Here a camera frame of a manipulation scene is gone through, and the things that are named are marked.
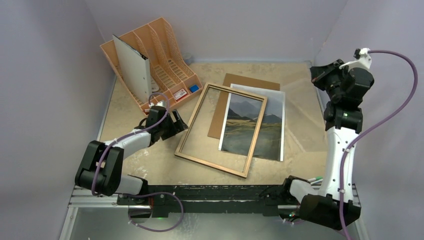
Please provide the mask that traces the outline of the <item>brown backing board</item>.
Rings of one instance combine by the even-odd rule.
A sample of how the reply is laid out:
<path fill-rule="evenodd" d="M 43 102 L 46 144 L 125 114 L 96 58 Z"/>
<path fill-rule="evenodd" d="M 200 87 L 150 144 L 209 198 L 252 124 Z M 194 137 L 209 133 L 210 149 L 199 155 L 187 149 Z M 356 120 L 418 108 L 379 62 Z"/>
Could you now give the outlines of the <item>brown backing board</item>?
<path fill-rule="evenodd" d="M 246 92 L 257 95 L 265 95 L 271 91 L 279 91 L 280 84 L 266 80 L 227 73 L 224 77 L 223 86 L 239 88 Z M 261 102 L 255 99 L 230 94 L 221 91 L 218 95 L 215 111 L 209 126 L 207 136 L 220 140 L 225 120 L 248 120 L 255 121 L 261 109 Z"/>

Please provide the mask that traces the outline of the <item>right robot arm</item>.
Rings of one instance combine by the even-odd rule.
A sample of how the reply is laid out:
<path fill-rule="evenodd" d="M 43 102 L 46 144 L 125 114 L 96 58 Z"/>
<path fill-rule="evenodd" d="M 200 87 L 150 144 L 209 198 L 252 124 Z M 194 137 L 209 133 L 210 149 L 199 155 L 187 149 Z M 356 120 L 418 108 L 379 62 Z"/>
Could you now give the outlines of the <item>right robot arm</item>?
<path fill-rule="evenodd" d="M 352 187 L 354 140 L 363 127 L 359 105 L 374 84 L 371 63 L 370 57 L 347 63 L 338 59 L 310 68 L 312 84 L 329 97 L 323 113 L 328 140 L 325 175 L 319 189 L 290 175 L 280 191 L 284 202 L 299 202 L 297 216 L 302 220 L 340 231 L 360 217 Z"/>

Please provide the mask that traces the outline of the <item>landscape photo print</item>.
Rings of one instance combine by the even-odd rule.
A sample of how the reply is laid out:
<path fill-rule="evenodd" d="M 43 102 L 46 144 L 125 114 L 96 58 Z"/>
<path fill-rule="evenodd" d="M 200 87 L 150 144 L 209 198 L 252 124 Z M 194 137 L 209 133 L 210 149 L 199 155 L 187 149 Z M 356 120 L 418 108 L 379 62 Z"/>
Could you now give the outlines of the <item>landscape photo print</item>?
<path fill-rule="evenodd" d="M 256 139 L 253 157 L 282 161 L 284 158 L 286 95 L 284 92 L 276 90 L 258 95 L 267 97 L 267 102 Z M 258 117 L 255 121 L 226 119 L 224 121 L 224 128 L 221 131 L 218 150 L 246 156 L 250 149 Z"/>

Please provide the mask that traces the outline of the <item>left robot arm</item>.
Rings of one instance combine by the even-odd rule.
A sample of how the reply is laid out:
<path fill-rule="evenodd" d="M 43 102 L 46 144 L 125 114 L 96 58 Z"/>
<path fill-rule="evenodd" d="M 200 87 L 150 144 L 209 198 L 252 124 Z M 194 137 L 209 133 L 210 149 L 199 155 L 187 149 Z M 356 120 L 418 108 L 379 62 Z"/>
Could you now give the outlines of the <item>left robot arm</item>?
<path fill-rule="evenodd" d="M 123 174 L 124 160 L 139 150 L 165 141 L 188 129 L 177 110 L 152 106 L 147 117 L 129 133 L 114 140 L 91 141 L 75 174 L 76 186 L 91 190 L 92 195 L 129 195 L 138 205 L 149 199 L 148 181 Z"/>

